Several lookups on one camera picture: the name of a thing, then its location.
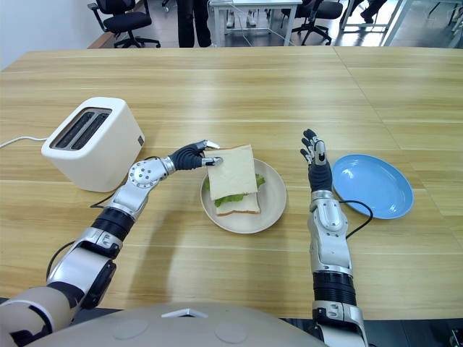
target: white toaster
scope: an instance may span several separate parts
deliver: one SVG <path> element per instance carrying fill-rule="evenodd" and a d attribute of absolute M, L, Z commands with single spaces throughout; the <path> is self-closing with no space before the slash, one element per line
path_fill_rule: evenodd
<path fill-rule="evenodd" d="M 81 189 L 116 189 L 134 163 L 143 135 L 125 101 L 91 98 L 51 134 L 42 146 L 49 159 Z"/>

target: toaster slot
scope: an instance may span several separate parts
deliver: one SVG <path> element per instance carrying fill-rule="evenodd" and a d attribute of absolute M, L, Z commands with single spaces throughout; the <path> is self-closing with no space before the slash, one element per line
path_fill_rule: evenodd
<path fill-rule="evenodd" d="M 95 112 L 85 112 L 72 126 L 64 136 L 58 140 L 55 148 L 65 148 L 76 137 L 79 131 L 90 121 Z"/>
<path fill-rule="evenodd" d="M 100 113 L 97 115 L 87 129 L 80 135 L 79 139 L 71 146 L 72 150 L 79 150 L 84 147 L 88 140 L 95 134 L 102 123 L 108 118 L 109 113 Z"/>

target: black cable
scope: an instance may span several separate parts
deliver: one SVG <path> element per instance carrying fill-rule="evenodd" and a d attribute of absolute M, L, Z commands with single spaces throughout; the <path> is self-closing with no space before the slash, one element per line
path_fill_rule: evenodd
<path fill-rule="evenodd" d="M 352 230 L 349 234 L 347 234 L 346 236 L 346 239 L 348 239 L 350 236 L 354 235 L 355 233 L 357 233 L 361 228 L 363 228 L 364 226 L 366 226 L 367 224 L 369 224 L 369 222 L 371 222 L 371 220 L 373 219 L 373 211 L 371 210 L 370 206 L 368 206 L 367 204 L 365 204 L 364 202 L 361 202 L 361 201 L 357 201 L 357 200 L 341 200 L 339 201 L 340 204 L 346 204 L 348 202 L 351 202 L 353 204 L 360 204 L 361 206 L 365 207 L 368 212 L 370 213 L 370 217 L 368 218 L 368 220 L 366 222 L 364 222 L 361 226 L 355 228 L 354 230 Z"/>
<path fill-rule="evenodd" d="M 50 275 L 50 271 L 51 271 L 51 266 L 53 265 L 53 262 L 55 261 L 56 257 L 58 257 L 58 254 L 61 253 L 61 251 L 65 249 L 66 247 L 69 247 L 70 245 L 72 245 L 74 242 L 75 240 L 68 242 L 67 244 L 62 246 L 60 249 L 58 249 L 55 252 L 55 254 L 53 254 L 53 257 L 51 257 L 50 262 L 48 263 L 48 267 L 46 268 L 46 278 L 45 279 L 48 279 L 48 276 Z"/>
<path fill-rule="evenodd" d="M 98 202 L 95 202 L 93 205 L 90 205 L 90 208 L 104 208 L 103 205 L 100 205 L 102 202 L 105 202 L 107 199 L 109 199 L 110 197 L 112 197 L 114 195 L 114 193 L 112 193 L 111 195 L 105 197 L 103 200 L 101 201 L 98 201 Z"/>
<path fill-rule="evenodd" d="M 156 155 L 152 155 L 150 157 L 147 157 L 143 160 L 149 160 L 149 159 L 153 159 L 153 158 L 159 158 L 158 156 Z M 110 199 L 112 196 L 114 195 L 114 193 L 112 193 L 111 195 L 109 195 L 108 197 L 105 197 L 103 200 L 101 201 L 98 201 L 98 202 L 95 202 L 93 205 L 90 205 L 90 208 L 104 208 L 103 205 L 100 205 L 102 202 L 105 202 L 106 200 Z"/>

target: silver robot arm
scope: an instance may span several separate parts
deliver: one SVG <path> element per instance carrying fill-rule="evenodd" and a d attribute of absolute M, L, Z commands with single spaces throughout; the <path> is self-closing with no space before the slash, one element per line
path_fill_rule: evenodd
<path fill-rule="evenodd" d="M 368 347 L 362 311 L 357 307 L 352 262 L 346 241 L 349 227 L 331 191 L 331 168 L 325 143 L 310 129 L 301 153 L 309 164 L 312 189 L 310 265 L 313 273 L 314 335 L 328 346 Z"/>
<path fill-rule="evenodd" d="M 116 270 L 122 242 L 148 201 L 150 191 L 177 170 L 211 166 L 221 158 L 204 158 L 203 140 L 175 153 L 134 164 L 90 228 L 61 258 L 46 286 L 30 288 L 0 306 L 0 344 L 25 346 L 68 326 L 80 309 L 96 307 Z"/>

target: beige plate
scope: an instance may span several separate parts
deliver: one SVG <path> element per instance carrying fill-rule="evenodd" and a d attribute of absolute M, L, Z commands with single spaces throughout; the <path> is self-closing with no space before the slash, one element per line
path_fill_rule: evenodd
<path fill-rule="evenodd" d="M 286 206 L 286 187 L 283 179 L 267 163 L 254 159 L 255 172 L 265 177 L 266 182 L 259 187 L 258 202 L 260 213 L 232 213 L 219 217 L 209 191 L 201 184 L 201 204 L 208 217 L 221 228 L 238 234 L 253 234 L 271 227 L 283 214 Z"/>

